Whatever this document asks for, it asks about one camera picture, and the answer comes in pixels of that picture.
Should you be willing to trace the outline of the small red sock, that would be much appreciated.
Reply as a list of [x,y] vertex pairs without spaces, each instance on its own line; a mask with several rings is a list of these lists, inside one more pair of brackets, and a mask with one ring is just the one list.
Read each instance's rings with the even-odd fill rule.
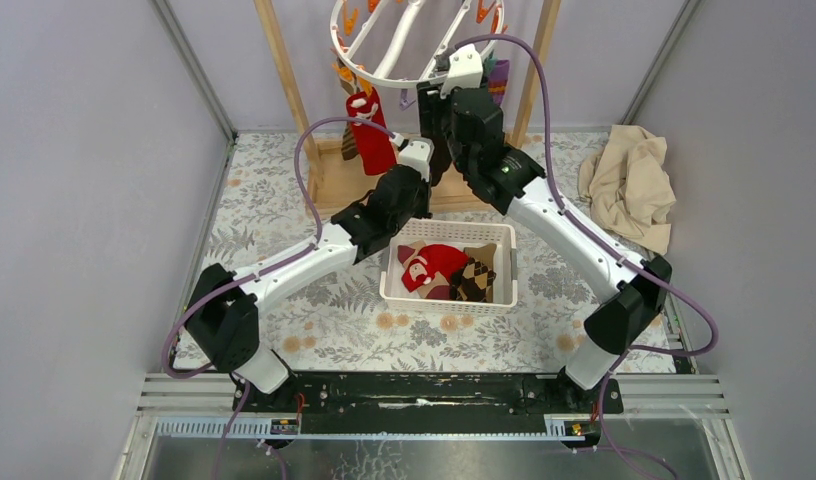
[[[375,88],[369,93],[361,90],[351,95],[346,101],[346,112],[350,117],[366,119],[383,128],[387,127],[381,99]],[[396,164],[396,156],[388,134],[364,123],[350,123],[349,127],[365,175],[381,175]]]

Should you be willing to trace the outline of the purple orange striped sock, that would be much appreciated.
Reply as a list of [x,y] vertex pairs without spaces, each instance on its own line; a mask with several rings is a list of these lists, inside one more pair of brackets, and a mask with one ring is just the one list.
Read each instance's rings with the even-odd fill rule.
[[507,90],[510,61],[507,59],[489,58],[485,65],[487,89],[494,103],[501,106]]

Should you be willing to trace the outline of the dark brown sock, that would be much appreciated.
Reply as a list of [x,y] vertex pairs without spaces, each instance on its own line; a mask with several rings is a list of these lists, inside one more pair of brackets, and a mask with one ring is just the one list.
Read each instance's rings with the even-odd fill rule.
[[432,135],[432,155],[430,159],[430,185],[436,187],[443,174],[450,168],[452,156],[448,142],[442,135]]

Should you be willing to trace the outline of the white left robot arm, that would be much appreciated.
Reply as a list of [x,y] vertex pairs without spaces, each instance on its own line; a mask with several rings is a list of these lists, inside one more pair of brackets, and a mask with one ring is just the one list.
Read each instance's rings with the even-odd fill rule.
[[410,219],[427,216],[430,177],[425,163],[398,164],[364,197],[319,223],[313,238],[245,268],[206,268],[183,326],[210,365],[256,388],[256,398],[269,410],[288,407],[295,388],[291,373],[262,344],[260,314],[314,281],[382,251]]

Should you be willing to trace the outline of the brown argyle sock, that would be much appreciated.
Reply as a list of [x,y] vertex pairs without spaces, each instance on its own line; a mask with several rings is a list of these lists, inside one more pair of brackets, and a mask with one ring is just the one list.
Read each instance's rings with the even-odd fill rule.
[[451,276],[450,299],[460,302],[492,303],[496,272],[474,258]]

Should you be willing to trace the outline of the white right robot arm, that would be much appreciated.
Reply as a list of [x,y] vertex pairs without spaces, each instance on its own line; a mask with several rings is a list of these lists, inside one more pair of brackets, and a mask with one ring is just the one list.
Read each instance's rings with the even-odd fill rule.
[[423,137],[433,141],[432,171],[454,168],[473,195],[543,239],[575,268],[598,299],[585,320],[585,341],[560,371],[559,402],[581,412],[596,385],[662,312],[671,265],[624,248],[563,197],[555,197],[544,167],[507,143],[502,110],[487,89],[445,93],[417,86]]

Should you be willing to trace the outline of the tan brown sock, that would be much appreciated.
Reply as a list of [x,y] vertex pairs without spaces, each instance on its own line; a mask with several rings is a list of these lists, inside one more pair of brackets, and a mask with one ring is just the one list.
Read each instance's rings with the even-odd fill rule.
[[490,268],[494,268],[494,257],[497,251],[495,243],[488,243],[483,246],[468,246],[463,249],[463,252],[475,260]]

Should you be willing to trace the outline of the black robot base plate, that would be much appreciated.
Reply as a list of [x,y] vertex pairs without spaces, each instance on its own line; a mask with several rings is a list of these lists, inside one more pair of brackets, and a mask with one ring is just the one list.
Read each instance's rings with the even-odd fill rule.
[[554,375],[523,373],[383,373],[306,371],[275,392],[236,384],[234,406],[246,413],[350,418],[367,422],[467,420],[538,416],[589,422],[621,414],[619,385],[581,391]]

